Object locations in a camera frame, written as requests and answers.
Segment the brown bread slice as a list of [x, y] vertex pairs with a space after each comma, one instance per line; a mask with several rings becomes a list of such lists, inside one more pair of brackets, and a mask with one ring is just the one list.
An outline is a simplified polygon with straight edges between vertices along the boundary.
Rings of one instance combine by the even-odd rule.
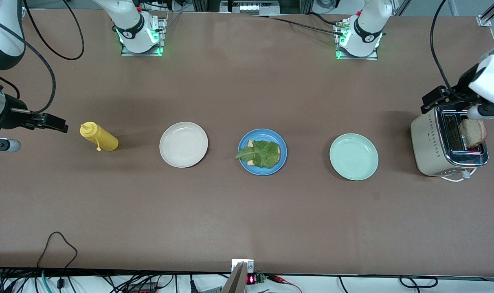
[[486, 141], [487, 129], [482, 120], [464, 119], [459, 124], [459, 131], [467, 149], [477, 148]]
[[252, 159], [246, 161], [248, 166], [273, 168], [280, 161], [281, 148], [280, 145], [275, 142], [249, 140], [247, 148], [258, 150], [254, 156], [250, 156]]

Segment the green lettuce leaf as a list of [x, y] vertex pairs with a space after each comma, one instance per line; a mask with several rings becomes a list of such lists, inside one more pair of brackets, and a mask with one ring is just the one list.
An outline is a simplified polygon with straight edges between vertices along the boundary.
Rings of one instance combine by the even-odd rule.
[[249, 140], [247, 146], [240, 149], [235, 158], [248, 166], [273, 168], [281, 159], [281, 148], [276, 142]]

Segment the yellow squeeze bottle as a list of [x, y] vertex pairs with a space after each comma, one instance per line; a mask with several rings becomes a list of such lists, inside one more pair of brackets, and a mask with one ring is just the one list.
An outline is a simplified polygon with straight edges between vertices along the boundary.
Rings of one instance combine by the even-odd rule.
[[80, 126], [80, 134], [97, 146], [97, 151], [114, 151], [119, 146], [118, 139], [95, 122], [85, 122]]

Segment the beige chrome toaster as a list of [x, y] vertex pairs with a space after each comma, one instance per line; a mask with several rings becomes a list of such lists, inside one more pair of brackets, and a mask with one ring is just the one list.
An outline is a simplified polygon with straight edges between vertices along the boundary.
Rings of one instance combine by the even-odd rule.
[[432, 177], [460, 182], [489, 161], [485, 142], [467, 149], [459, 124], [467, 119], [467, 110], [439, 106], [411, 123], [411, 141], [418, 170]]

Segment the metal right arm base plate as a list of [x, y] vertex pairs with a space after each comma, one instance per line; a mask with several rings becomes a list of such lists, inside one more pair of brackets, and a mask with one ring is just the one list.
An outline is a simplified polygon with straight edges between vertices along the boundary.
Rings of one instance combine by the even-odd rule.
[[159, 18], [157, 16], [152, 16], [152, 18], [157, 19], [157, 24], [153, 24], [154, 30], [149, 32], [149, 37], [152, 41], [156, 42], [145, 52], [132, 52], [129, 51], [127, 47], [124, 46], [124, 43], [120, 39], [121, 42], [121, 56], [162, 56], [164, 45], [165, 45], [165, 35], [166, 35], [166, 27], [167, 27], [167, 19]]

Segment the white round plate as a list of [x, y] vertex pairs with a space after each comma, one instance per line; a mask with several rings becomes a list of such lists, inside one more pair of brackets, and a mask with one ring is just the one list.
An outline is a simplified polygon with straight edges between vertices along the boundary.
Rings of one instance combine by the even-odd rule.
[[165, 163], [176, 168], [197, 165], [206, 155], [209, 139], [206, 131], [193, 122], [179, 122], [168, 127], [159, 141]]

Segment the pale green round plate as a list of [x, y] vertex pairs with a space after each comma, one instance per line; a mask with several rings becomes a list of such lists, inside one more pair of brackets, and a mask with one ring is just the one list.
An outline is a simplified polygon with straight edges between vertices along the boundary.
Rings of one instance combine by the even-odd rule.
[[343, 178], [362, 181], [375, 174], [379, 155], [375, 145], [356, 133], [338, 136], [329, 150], [330, 164]]

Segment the white background device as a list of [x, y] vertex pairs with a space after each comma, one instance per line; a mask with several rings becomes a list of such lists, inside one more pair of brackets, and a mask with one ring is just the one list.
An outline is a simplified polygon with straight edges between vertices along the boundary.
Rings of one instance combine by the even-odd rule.
[[279, 0], [220, 0], [219, 12], [249, 15], [278, 15]]

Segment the blue round plate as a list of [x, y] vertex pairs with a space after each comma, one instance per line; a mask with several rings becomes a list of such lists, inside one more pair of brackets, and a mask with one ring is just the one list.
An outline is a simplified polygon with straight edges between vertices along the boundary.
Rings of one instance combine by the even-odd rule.
[[286, 142], [278, 133], [276, 133], [273, 130], [265, 129], [265, 128], [254, 129], [250, 132], [247, 132], [247, 134], [245, 134], [245, 136], [243, 136], [243, 138], [239, 142], [237, 151], [246, 147], [247, 142], [249, 140], [272, 141], [278, 143], [281, 148], [281, 159], [277, 163], [277, 165], [275, 165], [275, 167], [273, 168], [260, 168], [256, 166], [248, 166], [245, 162], [239, 160], [240, 164], [245, 170], [249, 171], [251, 174], [254, 175], [268, 176], [276, 173], [284, 166], [288, 156], [288, 149]]

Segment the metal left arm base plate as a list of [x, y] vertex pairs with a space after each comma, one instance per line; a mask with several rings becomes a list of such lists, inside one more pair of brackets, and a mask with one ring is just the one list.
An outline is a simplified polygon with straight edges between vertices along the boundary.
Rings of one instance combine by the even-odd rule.
[[353, 21], [349, 18], [336, 22], [333, 25], [334, 32], [340, 35], [334, 36], [336, 43], [337, 59], [365, 59], [377, 60], [377, 47], [382, 38], [382, 33], [377, 35], [366, 35], [361, 37], [357, 32], [352, 30]]

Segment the black power strip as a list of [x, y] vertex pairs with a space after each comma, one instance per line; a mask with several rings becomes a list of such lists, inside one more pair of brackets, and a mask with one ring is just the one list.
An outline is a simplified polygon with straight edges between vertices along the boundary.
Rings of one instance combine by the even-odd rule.
[[156, 282], [137, 282], [135, 284], [129, 284], [125, 293], [156, 293]]

